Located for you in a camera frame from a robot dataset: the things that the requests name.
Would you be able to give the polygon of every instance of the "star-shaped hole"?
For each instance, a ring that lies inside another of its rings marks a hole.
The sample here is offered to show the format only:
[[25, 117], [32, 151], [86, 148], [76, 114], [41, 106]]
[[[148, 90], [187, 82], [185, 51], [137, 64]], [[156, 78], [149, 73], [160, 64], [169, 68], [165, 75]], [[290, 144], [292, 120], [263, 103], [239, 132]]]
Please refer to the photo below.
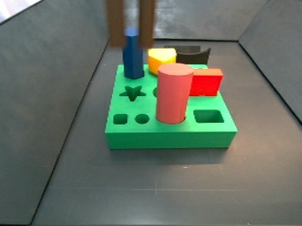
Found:
[[128, 100], [133, 102], [137, 96], [145, 96], [145, 93], [141, 91], [141, 86], [139, 87], [125, 87], [125, 92], [123, 92], [119, 96], [127, 96]]

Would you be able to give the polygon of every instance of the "shape sorter toy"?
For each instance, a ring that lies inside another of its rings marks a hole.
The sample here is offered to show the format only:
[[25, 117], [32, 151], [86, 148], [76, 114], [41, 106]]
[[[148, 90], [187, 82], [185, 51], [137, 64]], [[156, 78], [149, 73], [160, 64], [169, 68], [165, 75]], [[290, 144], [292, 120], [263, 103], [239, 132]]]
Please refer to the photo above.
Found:
[[217, 92], [221, 71], [176, 64], [175, 49], [149, 49], [141, 65], [133, 28], [125, 40], [105, 123], [109, 149], [228, 147], [236, 126]]
[[[205, 68], [201, 64], [191, 66]], [[228, 147], [236, 126], [220, 93], [189, 96], [185, 120], [180, 124], [163, 124], [156, 120], [157, 77], [147, 65], [144, 75], [128, 79], [124, 66], [117, 66], [105, 124], [109, 149]]]

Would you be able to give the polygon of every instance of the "gray wall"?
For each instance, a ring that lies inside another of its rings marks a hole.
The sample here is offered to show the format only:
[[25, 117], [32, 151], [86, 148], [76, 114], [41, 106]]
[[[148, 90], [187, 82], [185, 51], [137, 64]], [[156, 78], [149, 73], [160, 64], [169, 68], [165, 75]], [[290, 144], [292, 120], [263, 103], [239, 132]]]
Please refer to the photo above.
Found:
[[302, 121], [302, 1], [270, 0], [239, 43]]
[[45, 0], [0, 26], [0, 223], [28, 224], [105, 48], [98, 0]]
[[[157, 0], [155, 37], [237, 41], [267, 0]], [[127, 23], [136, 25], [136, 0], [127, 0]]]

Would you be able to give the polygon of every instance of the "square hole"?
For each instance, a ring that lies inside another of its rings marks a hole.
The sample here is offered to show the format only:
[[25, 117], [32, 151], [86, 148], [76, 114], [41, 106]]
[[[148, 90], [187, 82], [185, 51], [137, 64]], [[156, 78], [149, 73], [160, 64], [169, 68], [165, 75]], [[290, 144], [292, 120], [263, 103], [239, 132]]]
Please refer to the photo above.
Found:
[[115, 114], [113, 124], [125, 124], [125, 123], [127, 123], [127, 114]]
[[193, 110], [195, 120], [199, 124], [223, 123], [221, 113], [216, 109], [196, 109]]

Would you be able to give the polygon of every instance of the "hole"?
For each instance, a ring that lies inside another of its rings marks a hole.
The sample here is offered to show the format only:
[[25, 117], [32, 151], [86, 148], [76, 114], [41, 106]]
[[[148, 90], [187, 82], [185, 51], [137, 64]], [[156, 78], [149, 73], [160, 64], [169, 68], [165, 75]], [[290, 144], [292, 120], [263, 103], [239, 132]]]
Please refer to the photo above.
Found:
[[127, 123], [127, 114], [115, 114], [113, 124], [125, 124], [125, 123]]
[[141, 86], [125, 87], [125, 92], [123, 92], [119, 96], [127, 96], [128, 100], [133, 102], [137, 96], [145, 96], [145, 94], [140, 90], [141, 90]]
[[139, 115], [136, 115], [136, 122], [139, 124], [145, 124], [148, 122], [148, 120], [149, 120], [149, 117], [148, 117], [147, 114], [139, 114]]
[[153, 89], [153, 96], [155, 96], [155, 98], [156, 98], [156, 88]]
[[221, 113], [216, 109], [196, 109], [193, 111], [195, 120], [199, 124], [223, 123]]

